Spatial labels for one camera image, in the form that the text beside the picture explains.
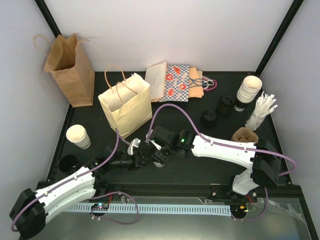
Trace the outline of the cream paper bag with handles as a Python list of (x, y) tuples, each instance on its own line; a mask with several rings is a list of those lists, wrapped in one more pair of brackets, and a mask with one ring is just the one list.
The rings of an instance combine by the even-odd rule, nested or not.
[(114, 86), (104, 78), (109, 89), (98, 96), (100, 105), (110, 127), (125, 139), (153, 117), (150, 84), (137, 73), (123, 74)]

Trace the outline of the single white paper cup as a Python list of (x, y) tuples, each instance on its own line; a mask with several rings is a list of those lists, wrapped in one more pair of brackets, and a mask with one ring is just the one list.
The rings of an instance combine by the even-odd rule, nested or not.
[(154, 164), (157, 168), (162, 168), (162, 167), (164, 167), (164, 166), (166, 165), (165, 163), (156, 162), (156, 161), (154, 161), (153, 164)]

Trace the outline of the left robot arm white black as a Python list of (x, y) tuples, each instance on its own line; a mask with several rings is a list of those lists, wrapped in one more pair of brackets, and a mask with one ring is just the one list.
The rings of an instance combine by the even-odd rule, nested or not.
[(66, 178), (35, 191), (22, 191), (9, 217), (11, 230), (28, 240), (39, 234), (46, 224), (67, 208), (89, 199), (103, 199), (108, 192), (101, 176), (113, 169), (136, 170), (146, 164), (141, 151), (129, 154), (113, 150), (109, 156), (102, 153)]

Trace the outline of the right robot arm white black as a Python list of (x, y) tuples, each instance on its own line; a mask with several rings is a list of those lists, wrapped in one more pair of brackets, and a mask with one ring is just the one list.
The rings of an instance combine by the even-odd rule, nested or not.
[(278, 186), (281, 160), (254, 142), (233, 142), (182, 130), (179, 134), (156, 126), (146, 135), (152, 144), (150, 157), (156, 167), (171, 158), (205, 157), (236, 164), (245, 170), (231, 181), (223, 200), (239, 202), (258, 187)]

